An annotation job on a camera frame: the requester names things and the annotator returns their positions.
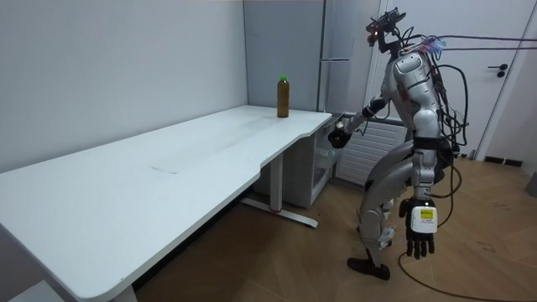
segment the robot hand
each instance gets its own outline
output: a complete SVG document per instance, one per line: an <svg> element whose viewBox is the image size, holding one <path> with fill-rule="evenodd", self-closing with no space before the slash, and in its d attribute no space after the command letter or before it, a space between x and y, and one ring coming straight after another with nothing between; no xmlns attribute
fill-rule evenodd
<svg viewBox="0 0 537 302"><path fill-rule="evenodd" d="M352 134L346 133L344 127L336 127L334 131L328 134L328 140L334 148L344 148L351 139Z"/></svg>
<svg viewBox="0 0 537 302"><path fill-rule="evenodd" d="M407 256L420 259L429 253L435 253L434 233L436 232L437 215L432 200L411 198L401 201L399 217L406 216Z"/></svg>

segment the radiator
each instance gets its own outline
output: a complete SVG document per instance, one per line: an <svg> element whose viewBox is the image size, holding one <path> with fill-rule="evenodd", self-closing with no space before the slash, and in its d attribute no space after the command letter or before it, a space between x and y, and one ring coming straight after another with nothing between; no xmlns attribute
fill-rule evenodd
<svg viewBox="0 0 537 302"><path fill-rule="evenodd" d="M364 128L365 123L359 129L363 131ZM402 126L369 122L365 135L354 133L343 149L336 177L364 185L373 166L391 149L404 143L406 133L407 129Z"/></svg>

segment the white door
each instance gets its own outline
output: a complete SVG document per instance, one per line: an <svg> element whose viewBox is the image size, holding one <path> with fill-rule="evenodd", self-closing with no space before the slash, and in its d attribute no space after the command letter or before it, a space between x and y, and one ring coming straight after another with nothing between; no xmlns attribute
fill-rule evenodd
<svg viewBox="0 0 537 302"><path fill-rule="evenodd" d="M398 23L401 34L410 26L414 26L413 34L522 38L534 6L535 0L383 0L380 9L383 13L397 7L400 13L407 13L406 18ZM446 39L446 42L447 48L519 46L519 42L469 39ZM508 72L515 54L515 50L442 53L439 64L457 66L467 76L470 126L467 128L468 145L461 148L463 154L471 154L472 150L477 150L507 77L498 77L500 69L488 67L507 64L506 72ZM380 90L388 59L389 54L373 51L366 102ZM464 112L461 77L456 71L447 68L442 68L441 72L451 106L459 112ZM394 108L391 109L390 117L399 118ZM383 117L386 112L385 109L378 115Z"/></svg>

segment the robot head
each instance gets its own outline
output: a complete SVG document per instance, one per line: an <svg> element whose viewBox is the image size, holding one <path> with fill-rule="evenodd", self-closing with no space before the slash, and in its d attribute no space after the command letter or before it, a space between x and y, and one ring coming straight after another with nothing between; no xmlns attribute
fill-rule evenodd
<svg viewBox="0 0 537 302"><path fill-rule="evenodd" d="M371 18L372 22L366 27L366 30L370 33L368 36L369 46L373 47L378 40L380 34L394 33L395 24L406 17L406 13L399 13L398 8L384 13L379 19L375 20Z"/></svg>

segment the humanoid robot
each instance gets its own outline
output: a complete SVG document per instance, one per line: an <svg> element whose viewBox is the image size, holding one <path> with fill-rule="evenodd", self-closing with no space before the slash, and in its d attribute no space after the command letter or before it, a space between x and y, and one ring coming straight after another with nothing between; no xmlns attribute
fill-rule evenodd
<svg viewBox="0 0 537 302"><path fill-rule="evenodd" d="M414 139L394 148L373 168L365 184L366 194L358 211L358 231L368 259L349 258L347 265L358 271L388 280L389 269L381 264L379 239L383 233L383 207L399 196L407 186L413 196L403 200L399 216L406 216L407 255L419 259L435 252L433 234L437 229L437 212L430 189L444 177L444 168L452 165L457 146L443 134L443 107L438 90L436 69L429 56L418 48L405 47L395 24L404 18L398 9L385 13L367 26L368 42L377 41L382 53L391 58L381 94L356 114L344 127L329 135L334 148L343 148L354 131L390 102ZM399 40L387 44L385 34Z"/></svg>

